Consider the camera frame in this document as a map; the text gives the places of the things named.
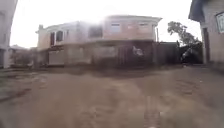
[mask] house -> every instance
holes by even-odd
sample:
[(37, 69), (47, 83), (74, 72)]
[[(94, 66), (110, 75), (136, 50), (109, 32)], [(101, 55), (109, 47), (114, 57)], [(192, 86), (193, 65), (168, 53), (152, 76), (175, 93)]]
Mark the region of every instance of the house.
[(224, 1), (193, 0), (189, 19), (200, 22), (204, 62), (224, 66)]
[(56, 45), (83, 44), (100, 40), (157, 40), (156, 27), (161, 18), (113, 15), (99, 24), (77, 21), (44, 28), (39, 26), (38, 50)]
[(9, 67), (9, 40), (17, 0), (0, 0), (0, 67)]
[(99, 24), (39, 26), (39, 66), (133, 66), (177, 62), (176, 43), (158, 43), (161, 18), (114, 15)]

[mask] unpaved road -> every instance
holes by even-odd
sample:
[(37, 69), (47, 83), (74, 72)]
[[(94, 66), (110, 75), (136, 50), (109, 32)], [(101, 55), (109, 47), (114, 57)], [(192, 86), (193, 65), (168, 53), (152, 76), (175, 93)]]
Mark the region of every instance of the unpaved road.
[(224, 128), (224, 76), (207, 68), (0, 75), (0, 128)]

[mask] roof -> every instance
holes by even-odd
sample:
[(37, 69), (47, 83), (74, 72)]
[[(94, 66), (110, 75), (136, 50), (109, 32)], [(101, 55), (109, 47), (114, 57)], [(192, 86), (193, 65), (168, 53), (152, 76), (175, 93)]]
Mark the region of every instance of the roof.
[(106, 18), (108, 18), (108, 19), (114, 19), (114, 18), (133, 18), (133, 17), (136, 17), (136, 18), (152, 18), (152, 19), (158, 19), (158, 20), (161, 20), (162, 19), (162, 18), (159, 18), (159, 17), (137, 16), (137, 15), (111, 15), (111, 16), (108, 16)]
[(18, 46), (18, 45), (12, 45), (10, 46), (10, 49), (15, 49), (15, 50), (26, 50), (26, 48)]
[[(151, 17), (151, 16), (136, 16), (136, 15), (111, 15), (106, 17), (105, 19), (117, 19), (117, 18), (151, 18), (154, 19), (155, 21), (159, 22), (162, 18), (159, 17)], [(69, 22), (69, 23), (63, 23), (63, 24), (58, 24), (58, 25), (52, 25), (48, 26), (46, 28), (43, 28), (42, 30), (51, 30), (57, 27), (65, 27), (65, 26), (71, 26), (71, 25), (76, 25), (76, 24), (85, 24), (88, 22), (85, 21), (75, 21), (75, 22)]]
[(203, 4), (207, 0), (192, 0), (189, 19), (194, 21), (204, 21)]

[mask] sky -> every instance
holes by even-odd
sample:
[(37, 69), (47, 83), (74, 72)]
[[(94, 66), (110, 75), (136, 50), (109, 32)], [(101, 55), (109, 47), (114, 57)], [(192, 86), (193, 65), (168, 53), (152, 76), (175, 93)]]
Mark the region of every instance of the sky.
[(44, 27), (84, 20), (99, 22), (113, 14), (161, 17), (160, 41), (177, 41), (177, 35), (167, 33), (167, 24), (178, 21), (201, 40), (199, 23), (188, 19), (191, 0), (18, 0), (10, 45), (36, 47), (39, 24)]

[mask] white building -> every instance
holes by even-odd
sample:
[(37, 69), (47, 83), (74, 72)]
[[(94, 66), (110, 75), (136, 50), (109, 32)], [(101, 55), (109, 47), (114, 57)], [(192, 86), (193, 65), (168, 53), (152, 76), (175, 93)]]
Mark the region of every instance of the white building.
[(0, 0), (0, 67), (9, 67), (9, 42), (17, 0)]

